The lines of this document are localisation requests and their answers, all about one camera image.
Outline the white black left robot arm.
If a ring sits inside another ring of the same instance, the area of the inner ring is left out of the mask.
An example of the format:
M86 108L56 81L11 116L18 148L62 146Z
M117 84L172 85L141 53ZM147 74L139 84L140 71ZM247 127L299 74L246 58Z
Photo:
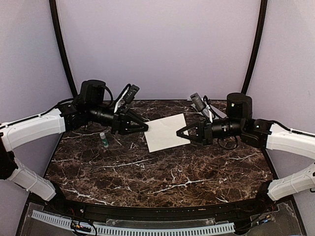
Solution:
M15 157L15 148L31 141L66 131L73 131L90 122L111 128L111 134L128 135L146 132L149 127L144 120L127 107L139 87L127 84L117 99L104 104L109 92L104 81L87 80L81 84L80 93L59 102L53 108L38 115L6 122L0 126L0 178L9 180L50 202L58 214L69 211L69 202L55 184L40 177Z

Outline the cream lined letter paper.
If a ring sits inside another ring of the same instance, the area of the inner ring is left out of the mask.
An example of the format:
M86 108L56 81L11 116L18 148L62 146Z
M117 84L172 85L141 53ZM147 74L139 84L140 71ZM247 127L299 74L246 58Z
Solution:
M149 129L144 133L149 152L190 144L190 140L176 134L187 125L183 113L148 121L146 124Z

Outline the grey paper envelope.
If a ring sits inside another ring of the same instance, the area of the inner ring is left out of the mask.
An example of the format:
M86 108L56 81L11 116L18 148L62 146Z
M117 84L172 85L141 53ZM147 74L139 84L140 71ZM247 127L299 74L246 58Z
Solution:
M193 103L192 103L190 106L191 106L191 107L194 109L194 111L197 112L199 115L203 115L202 112L198 112L198 111L197 111L197 109L195 108L195 105L194 105ZM212 109L215 111L215 113L216 113L217 115L219 115L221 118L225 118L225 117L226 117L226 114L225 114L224 112L220 111L218 108L214 107L213 105L211 105L211 108L212 108ZM208 111L207 109L204 109L204 113L205 113L205 115L206 115L207 117L210 117L210 116L209 116L209 111Z

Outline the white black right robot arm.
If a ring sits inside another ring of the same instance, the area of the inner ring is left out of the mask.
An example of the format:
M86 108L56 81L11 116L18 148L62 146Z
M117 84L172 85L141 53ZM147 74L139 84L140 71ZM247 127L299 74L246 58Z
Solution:
M225 118L201 118L179 129L176 134L204 146L211 145L214 139L240 137L244 144L254 148L281 150L310 159L315 157L313 133L288 128L275 120L253 119L252 98L237 92L227 95ZM270 202L307 189L315 189L314 164L287 177L262 183L251 209L255 213L262 213Z

